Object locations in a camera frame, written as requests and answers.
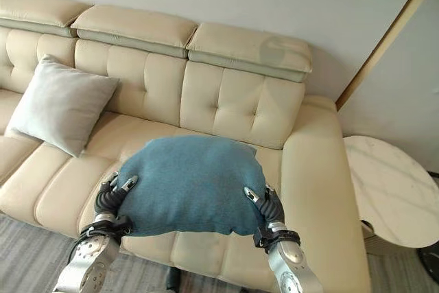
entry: throw pillow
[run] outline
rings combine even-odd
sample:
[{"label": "throw pillow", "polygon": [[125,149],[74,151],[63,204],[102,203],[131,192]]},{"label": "throw pillow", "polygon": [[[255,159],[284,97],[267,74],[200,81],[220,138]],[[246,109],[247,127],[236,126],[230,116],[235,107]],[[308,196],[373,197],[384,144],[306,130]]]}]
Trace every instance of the throw pillow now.
[{"label": "throw pillow", "polygon": [[32,135],[78,157],[117,82],[44,55],[8,129]]},{"label": "throw pillow", "polygon": [[152,140],[122,166],[118,186],[137,184],[119,214],[134,222],[133,236],[169,231],[253,234],[262,220],[244,186],[265,195],[265,177],[249,145],[222,137]]}]

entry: robotic hand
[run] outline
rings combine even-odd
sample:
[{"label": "robotic hand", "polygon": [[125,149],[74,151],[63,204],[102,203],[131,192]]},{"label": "robotic hand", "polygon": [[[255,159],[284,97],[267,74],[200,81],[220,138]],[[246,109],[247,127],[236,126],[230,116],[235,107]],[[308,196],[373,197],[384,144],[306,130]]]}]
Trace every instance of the robotic hand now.
[{"label": "robotic hand", "polygon": [[254,245],[264,248],[282,293],[323,293],[317,276],[307,265],[300,238],[285,226],[285,214],[275,190],[266,186],[264,198],[244,187],[244,193],[258,208],[265,223],[253,235]]},{"label": "robotic hand", "polygon": [[82,229],[69,263],[52,292],[98,293],[102,289],[106,272],[119,252],[122,237],[132,231],[130,218],[118,216],[117,212],[138,178],[133,176],[119,189],[116,187],[117,178],[118,173],[113,173],[101,184],[95,201],[95,219]]}]

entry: teal fabric cushion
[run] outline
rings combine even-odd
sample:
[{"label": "teal fabric cushion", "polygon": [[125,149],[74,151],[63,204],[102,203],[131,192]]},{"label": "teal fabric cushion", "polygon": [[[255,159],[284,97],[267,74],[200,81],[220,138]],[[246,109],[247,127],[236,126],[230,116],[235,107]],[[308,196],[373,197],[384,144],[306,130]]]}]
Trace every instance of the teal fabric cushion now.
[{"label": "teal fabric cushion", "polygon": [[251,235],[261,221],[245,197],[247,186],[265,193],[256,150],[221,137],[152,140],[122,166],[118,186],[137,175],[119,214],[134,222],[133,236],[170,231]]}]

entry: side table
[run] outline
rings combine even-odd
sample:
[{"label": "side table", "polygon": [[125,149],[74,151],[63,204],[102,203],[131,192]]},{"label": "side table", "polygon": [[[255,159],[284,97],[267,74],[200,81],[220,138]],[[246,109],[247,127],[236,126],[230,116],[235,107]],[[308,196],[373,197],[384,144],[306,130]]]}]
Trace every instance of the side table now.
[{"label": "side table", "polygon": [[375,255],[439,240],[439,188],[402,150],[371,137],[345,137],[366,251]]}]

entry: gray carpet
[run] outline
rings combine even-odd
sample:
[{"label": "gray carpet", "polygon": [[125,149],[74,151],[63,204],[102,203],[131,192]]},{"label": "gray carpet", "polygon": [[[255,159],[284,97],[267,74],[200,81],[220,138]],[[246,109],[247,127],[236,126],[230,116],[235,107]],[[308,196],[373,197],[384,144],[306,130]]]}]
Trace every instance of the gray carpet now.
[{"label": "gray carpet", "polygon": [[[67,261],[73,240],[0,215],[0,292],[51,292]],[[436,293],[413,253],[392,257],[369,255],[374,293]],[[167,267],[120,254],[112,264],[102,293],[146,293],[165,287]],[[238,293],[231,284],[183,273],[182,293]]]}]

